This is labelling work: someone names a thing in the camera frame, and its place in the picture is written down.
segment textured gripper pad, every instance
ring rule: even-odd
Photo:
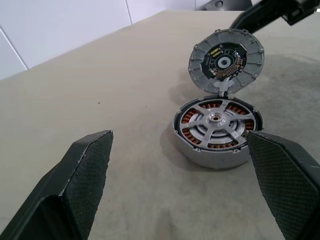
[[[248,145],[261,192],[284,238],[300,239],[317,207],[317,188],[281,145],[253,134]]]
[[[82,239],[88,239],[106,181],[112,132],[92,142],[85,150],[63,194]]]

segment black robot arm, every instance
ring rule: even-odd
[[[230,28],[253,34],[279,17],[292,26],[313,14],[319,3],[320,0],[262,0],[240,14]]]

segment circular housing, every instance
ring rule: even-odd
[[[188,70],[200,89],[226,96],[252,83],[264,60],[264,48],[251,33],[219,29],[194,46]]]
[[[214,96],[190,101],[173,120],[179,150],[194,163],[213,169],[247,162],[247,131],[260,131],[262,125],[253,106]]]

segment gray table surface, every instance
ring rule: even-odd
[[[0,81],[0,232],[75,140],[114,141],[91,240],[283,240],[254,168],[213,171],[172,145],[179,107],[205,96],[191,81],[193,46],[238,12],[165,11]],[[235,96],[265,131],[320,159],[320,13],[255,35],[257,80]]]

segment white wall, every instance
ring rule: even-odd
[[[162,10],[195,10],[209,1],[0,0],[0,80]]]

